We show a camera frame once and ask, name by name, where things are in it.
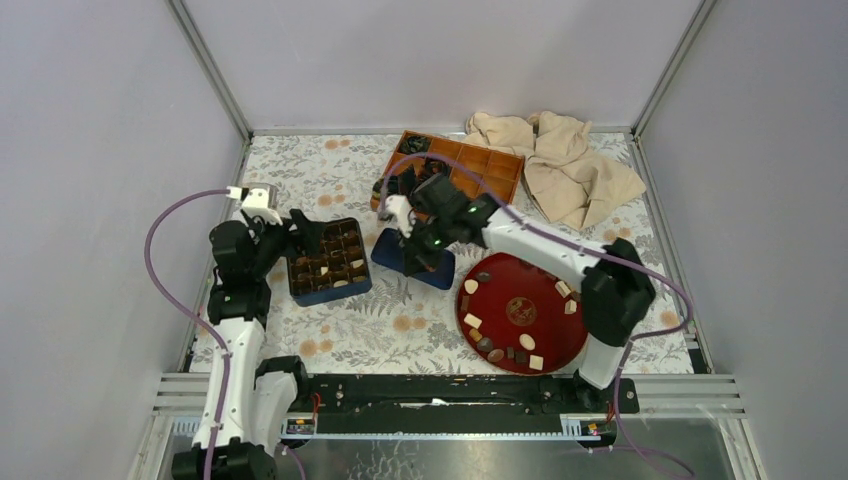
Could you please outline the blue tin lid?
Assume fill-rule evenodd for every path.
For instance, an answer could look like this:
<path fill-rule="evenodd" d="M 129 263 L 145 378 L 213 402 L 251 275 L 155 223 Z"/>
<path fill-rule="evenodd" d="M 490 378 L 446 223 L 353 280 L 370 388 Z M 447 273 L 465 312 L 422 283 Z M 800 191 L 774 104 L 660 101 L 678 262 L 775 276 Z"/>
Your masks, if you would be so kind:
<path fill-rule="evenodd" d="M 397 230 L 386 228 L 380 233 L 374 244 L 371 259 L 374 263 L 398 273 L 404 271 L 403 252 L 398 241 Z M 452 288 L 455 267 L 455 255 L 444 250 L 434 271 L 421 271 L 412 274 L 411 277 L 431 287 L 447 291 Z"/>

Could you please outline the red round tray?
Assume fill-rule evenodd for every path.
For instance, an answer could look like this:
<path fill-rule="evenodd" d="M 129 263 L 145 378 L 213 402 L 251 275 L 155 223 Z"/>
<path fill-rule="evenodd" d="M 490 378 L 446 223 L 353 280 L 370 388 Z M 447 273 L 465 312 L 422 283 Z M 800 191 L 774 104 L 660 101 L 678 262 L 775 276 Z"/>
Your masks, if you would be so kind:
<path fill-rule="evenodd" d="M 470 269 L 455 313 L 472 351 L 511 374 L 575 369 L 588 340 L 577 294 L 554 275 L 503 253 Z"/>

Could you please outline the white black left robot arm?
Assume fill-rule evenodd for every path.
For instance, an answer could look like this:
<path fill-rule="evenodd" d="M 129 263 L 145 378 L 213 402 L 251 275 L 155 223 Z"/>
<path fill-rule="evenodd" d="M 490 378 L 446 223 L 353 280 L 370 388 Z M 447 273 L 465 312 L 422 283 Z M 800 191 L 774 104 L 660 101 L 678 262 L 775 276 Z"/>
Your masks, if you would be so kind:
<path fill-rule="evenodd" d="M 244 215 L 210 231 L 214 357 L 200 425 L 191 449 L 174 455 L 173 478 L 276 478 L 284 417 L 307 404 L 311 387 L 299 356 L 259 357 L 271 301 L 267 277 L 280 259 L 317 252 L 324 230 L 292 209 L 277 224 Z"/>

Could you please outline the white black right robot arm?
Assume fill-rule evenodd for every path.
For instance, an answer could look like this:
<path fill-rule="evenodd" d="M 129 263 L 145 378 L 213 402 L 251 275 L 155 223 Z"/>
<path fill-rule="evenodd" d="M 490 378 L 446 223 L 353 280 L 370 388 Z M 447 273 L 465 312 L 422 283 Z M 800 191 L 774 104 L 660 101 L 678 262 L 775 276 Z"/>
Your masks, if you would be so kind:
<path fill-rule="evenodd" d="M 588 338 L 573 396 L 589 412 L 612 400 L 625 345 L 656 298 L 630 242 L 580 244 L 489 191 L 468 197 L 443 175 L 430 177 L 409 196 L 381 191 L 378 212 L 397 222 L 404 274 L 434 270 L 448 246 L 471 243 L 539 267 L 577 293 Z"/>

